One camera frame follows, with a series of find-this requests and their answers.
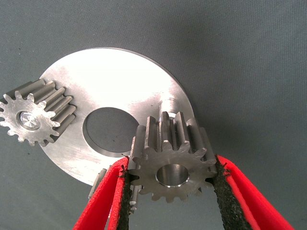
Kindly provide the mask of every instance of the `circular hole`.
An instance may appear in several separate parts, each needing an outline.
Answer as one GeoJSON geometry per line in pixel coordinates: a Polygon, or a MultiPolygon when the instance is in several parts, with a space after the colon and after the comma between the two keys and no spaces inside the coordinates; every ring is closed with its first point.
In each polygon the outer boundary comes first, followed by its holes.
{"type": "Polygon", "coordinates": [[[180,187],[188,181],[189,172],[180,164],[167,164],[157,171],[156,179],[166,187],[180,187]]]}
{"type": "Polygon", "coordinates": [[[40,128],[39,119],[31,112],[22,111],[17,115],[19,124],[28,130],[37,130],[40,128]]]}
{"type": "Polygon", "coordinates": [[[100,108],[85,119],[83,134],[97,152],[109,157],[122,157],[122,153],[130,151],[138,125],[133,116],[123,110],[100,108]]]}

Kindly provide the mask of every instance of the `machined metal surface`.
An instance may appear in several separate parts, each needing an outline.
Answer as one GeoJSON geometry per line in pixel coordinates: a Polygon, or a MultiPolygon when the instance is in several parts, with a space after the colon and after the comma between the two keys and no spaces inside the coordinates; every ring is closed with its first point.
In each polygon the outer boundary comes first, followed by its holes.
{"type": "Polygon", "coordinates": [[[51,65],[41,79],[65,87],[77,107],[76,118],[61,138],[42,149],[62,170],[90,185],[103,168],[130,154],[107,151],[89,138],[85,121],[91,112],[113,107],[146,125],[148,116],[159,118],[161,102],[171,100],[176,103],[170,106],[186,118],[194,116],[185,92],[169,72],[127,50],[95,48],[70,54],[51,65]]]}
{"type": "Polygon", "coordinates": [[[129,173],[138,177],[131,184],[143,186],[140,194],[152,193],[152,200],[186,200],[211,186],[205,179],[216,175],[216,158],[204,128],[195,118],[185,122],[181,112],[174,119],[163,112],[161,122],[148,117],[146,127],[137,129],[130,158],[129,173]]]}
{"type": "Polygon", "coordinates": [[[37,80],[4,94],[0,126],[9,127],[8,135],[17,135],[19,142],[26,139],[31,146],[54,143],[75,118],[76,107],[69,104],[72,97],[64,92],[53,81],[37,80]]]}

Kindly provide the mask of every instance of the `pinion gear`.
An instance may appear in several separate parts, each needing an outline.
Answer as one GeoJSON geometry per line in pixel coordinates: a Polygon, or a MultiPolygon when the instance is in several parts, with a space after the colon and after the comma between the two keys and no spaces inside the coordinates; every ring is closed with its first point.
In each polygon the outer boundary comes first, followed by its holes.
{"type": "Polygon", "coordinates": [[[195,118],[185,122],[179,112],[170,119],[162,113],[161,122],[148,117],[147,126],[139,126],[133,139],[131,158],[138,176],[132,185],[142,185],[140,194],[152,193],[152,200],[164,196],[168,203],[175,197],[185,201],[188,195],[211,186],[206,178],[216,175],[216,158],[204,128],[195,118]]]}
{"type": "Polygon", "coordinates": [[[0,99],[0,126],[9,127],[8,135],[18,135],[18,141],[28,140],[31,146],[54,143],[75,118],[76,107],[70,105],[65,89],[55,88],[50,81],[29,82],[4,94],[0,99]]]}

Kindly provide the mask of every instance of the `gray cloth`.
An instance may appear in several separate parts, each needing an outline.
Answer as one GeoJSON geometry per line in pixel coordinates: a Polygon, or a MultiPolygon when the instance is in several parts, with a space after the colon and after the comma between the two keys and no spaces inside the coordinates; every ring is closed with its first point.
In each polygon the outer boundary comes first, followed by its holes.
{"type": "MultiPolygon", "coordinates": [[[[148,56],[181,83],[215,153],[305,229],[306,11],[295,0],[2,0],[0,92],[86,48],[148,56]]],[[[90,186],[4,128],[0,157],[0,230],[71,229],[90,186]]],[[[130,220],[131,230],[222,228],[212,190],[170,205],[141,196],[130,220]]]]}

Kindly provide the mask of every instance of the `metal plate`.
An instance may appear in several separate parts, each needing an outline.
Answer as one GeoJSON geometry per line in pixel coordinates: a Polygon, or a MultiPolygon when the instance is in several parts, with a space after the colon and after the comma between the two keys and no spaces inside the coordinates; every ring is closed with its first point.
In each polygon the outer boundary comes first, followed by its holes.
{"type": "Polygon", "coordinates": [[[97,174],[122,157],[94,144],[84,122],[96,109],[113,107],[132,115],[140,125],[148,116],[159,118],[159,104],[179,103],[188,120],[193,110],[179,83],[154,61],[115,48],[94,48],[63,57],[40,77],[65,87],[73,96],[76,118],[54,144],[42,147],[50,159],[74,178],[93,185],[97,174]]]}

